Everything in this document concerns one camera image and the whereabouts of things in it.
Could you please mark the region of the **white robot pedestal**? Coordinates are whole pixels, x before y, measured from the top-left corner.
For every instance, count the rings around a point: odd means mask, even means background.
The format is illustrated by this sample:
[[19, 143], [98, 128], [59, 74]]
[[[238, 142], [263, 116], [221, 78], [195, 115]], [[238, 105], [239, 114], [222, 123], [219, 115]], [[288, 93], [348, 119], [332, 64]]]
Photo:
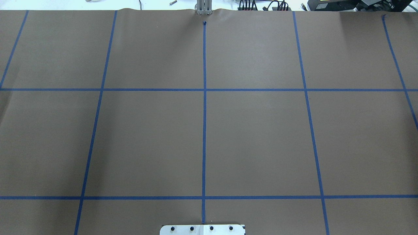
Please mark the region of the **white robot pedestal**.
[[214, 225], [165, 225], [160, 235], [245, 235], [245, 225], [214, 224]]

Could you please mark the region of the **black monitor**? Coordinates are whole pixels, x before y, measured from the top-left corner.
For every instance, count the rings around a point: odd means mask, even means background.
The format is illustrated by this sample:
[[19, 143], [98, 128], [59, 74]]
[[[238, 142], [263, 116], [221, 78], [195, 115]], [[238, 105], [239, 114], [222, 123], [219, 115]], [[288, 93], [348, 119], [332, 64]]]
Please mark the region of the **black monitor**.
[[308, 0], [310, 11], [402, 12], [413, 0]]

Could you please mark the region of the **aluminium frame post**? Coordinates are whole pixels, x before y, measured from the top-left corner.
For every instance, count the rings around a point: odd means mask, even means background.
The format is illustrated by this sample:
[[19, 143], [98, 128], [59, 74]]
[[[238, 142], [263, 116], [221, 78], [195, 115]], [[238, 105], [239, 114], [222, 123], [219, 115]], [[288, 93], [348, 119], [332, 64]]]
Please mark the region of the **aluminium frame post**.
[[212, 0], [197, 0], [195, 10], [197, 15], [212, 15]]

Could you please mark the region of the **black USB hub right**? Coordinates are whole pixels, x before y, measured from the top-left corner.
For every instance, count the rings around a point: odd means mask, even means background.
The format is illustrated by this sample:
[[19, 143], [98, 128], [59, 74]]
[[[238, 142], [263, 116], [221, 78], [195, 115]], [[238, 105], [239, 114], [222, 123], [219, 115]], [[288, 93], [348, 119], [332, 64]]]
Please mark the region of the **black USB hub right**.
[[291, 11], [289, 4], [285, 0], [272, 0], [267, 9], [271, 9], [272, 11]]

